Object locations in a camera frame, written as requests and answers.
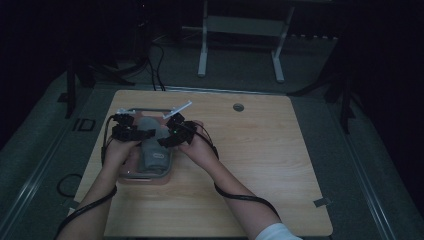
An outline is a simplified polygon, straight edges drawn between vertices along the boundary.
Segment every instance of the dark background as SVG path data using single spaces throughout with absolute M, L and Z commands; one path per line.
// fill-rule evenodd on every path
M 0 147 L 47 86 L 66 70 L 70 57 L 84 55 L 114 66 L 119 52 L 130 51 L 122 48 L 127 44 L 122 44 L 122 38 L 117 36 L 134 31 L 140 22 L 153 19 L 176 39 L 179 26 L 201 25 L 201 1 L 142 2 L 146 8 L 140 9 L 134 1 L 109 0 L 101 6 L 91 0 L 1 1 Z M 240 1 L 233 4 L 237 9 Z M 424 185 L 424 1 L 296 5 L 290 33 L 339 39 L 337 54 L 332 54 L 328 64 L 335 71 L 343 69 L 344 64 L 355 69 L 353 90 L 424 215 L 424 193 L 420 187 Z M 150 30 L 143 31 L 148 39 Z M 83 84 L 91 86 L 90 81 L 86 79 Z

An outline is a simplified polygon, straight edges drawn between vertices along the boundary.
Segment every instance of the white sleeve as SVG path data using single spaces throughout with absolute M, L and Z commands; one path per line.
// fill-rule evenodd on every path
M 256 240 L 301 240 L 293 235 L 282 223 L 275 223 L 259 233 Z

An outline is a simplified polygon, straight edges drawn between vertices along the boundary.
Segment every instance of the floor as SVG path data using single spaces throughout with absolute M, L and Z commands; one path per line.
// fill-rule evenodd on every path
M 189 30 L 185 34 L 178 44 L 165 35 L 158 36 L 154 42 L 160 47 L 151 49 L 154 72 L 160 74 L 168 91 L 285 95 L 317 79 L 336 43 L 287 39 L 280 57 L 286 82 L 281 84 L 274 79 L 271 47 L 225 44 L 228 36 L 219 35 L 213 37 L 209 49 L 206 77 L 198 78 L 200 33 Z M 83 174 L 116 90 L 153 90 L 151 76 L 149 68 L 124 76 L 136 83 L 127 87 L 96 75 L 94 88 L 77 86 L 77 108 L 69 119 L 64 118 L 66 104 L 57 102 L 66 91 L 66 74 L 50 85 L 1 151 L 2 239 L 54 236 L 73 204 L 72 198 L 58 193 L 57 183 L 68 174 Z M 327 209 L 334 228 L 329 237 L 304 239 L 424 239 L 423 219 L 372 123 L 352 103 L 355 118 L 349 120 L 350 134 L 345 134 L 338 122 L 340 101 L 326 103 L 323 99 L 327 87 L 291 97 L 321 191 L 331 201 Z M 95 121 L 94 129 L 79 131 L 75 128 L 78 119 Z M 69 178 L 63 191 L 74 193 L 78 184 L 78 178 Z

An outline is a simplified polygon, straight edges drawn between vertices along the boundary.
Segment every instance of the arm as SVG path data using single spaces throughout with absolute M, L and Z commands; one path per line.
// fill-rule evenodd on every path
M 118 180 L 120 166 L 127 158 L 131 148 L 138 143 L 111 140 L 103 168 L 77 209 L 105 197 L 113 190 Z M 103 239 L 111 202 L 112 199 L 109 199 L 75 218 L 64 227 L 57 239 Z
M 197 132 L 203 134 L 200 127 L 197 127 Z M 210 146 L 200 137 L 194 136 L 190 145 L 180 145 L 179 149 L 203 168 L 224 192 L 255 196 L 231 174 L 218 160 Z M 225 202 L 249 239 L 255 239 L 266 227 L 281 222 L 278 216 L 264 204 L 227 198 L 225 198 Z

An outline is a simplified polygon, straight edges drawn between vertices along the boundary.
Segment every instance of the wooden table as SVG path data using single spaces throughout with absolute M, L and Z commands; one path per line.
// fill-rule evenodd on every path
M 204 122 L 221 161 L 255 194 L 270 201 L 294 234 L 331 235 L 326 207 L 317 208 L 313 202 L 323 196 L 288 97 L 121 90 L 107 117 L 119 108 L 170 109 L 188 100 L 193 104 L 182 112 L 186 120 Z M 235 111 L 235 103 L 243 104 L 244 111 Z M 101 168 L 104 127 L 76 201 L 82 200 Z M 118 184 L 105 236 L 245 236 L 206 172 L 177 150 L 173 164 L 166 185 Z

